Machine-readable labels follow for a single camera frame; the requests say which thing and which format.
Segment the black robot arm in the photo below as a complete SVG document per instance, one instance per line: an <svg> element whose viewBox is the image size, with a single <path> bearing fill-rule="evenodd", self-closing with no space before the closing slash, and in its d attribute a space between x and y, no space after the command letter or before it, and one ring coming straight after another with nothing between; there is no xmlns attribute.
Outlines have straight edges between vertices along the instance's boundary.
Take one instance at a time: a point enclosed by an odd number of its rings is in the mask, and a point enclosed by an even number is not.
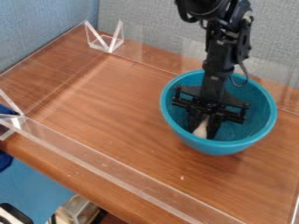
<svg viewBox="0 0 299 224"><path fill-rule="evenodd" d="M174 0L180 18L205 30L203 80L199 86L174 88L172 104L185 108L188 131L212 139L225 121L243 123L248 104L229 94L235 67L243 67L251 50L253 17L248 0Z"/></svg>

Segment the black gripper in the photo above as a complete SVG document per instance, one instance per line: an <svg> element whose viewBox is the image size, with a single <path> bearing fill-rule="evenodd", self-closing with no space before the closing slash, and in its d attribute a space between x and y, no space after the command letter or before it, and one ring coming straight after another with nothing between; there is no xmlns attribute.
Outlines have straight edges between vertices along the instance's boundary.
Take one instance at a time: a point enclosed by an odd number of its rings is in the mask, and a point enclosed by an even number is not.
<svg viewBox="0 0 299 224"><path fill-rule="evenodd" d="M172 104L186 113L188 131L192 133L209 117L207 138L216 136L224 121L243 123L248 104L228 91L235 67L221 70L203 69L182 73L173 80Z"/></svg>

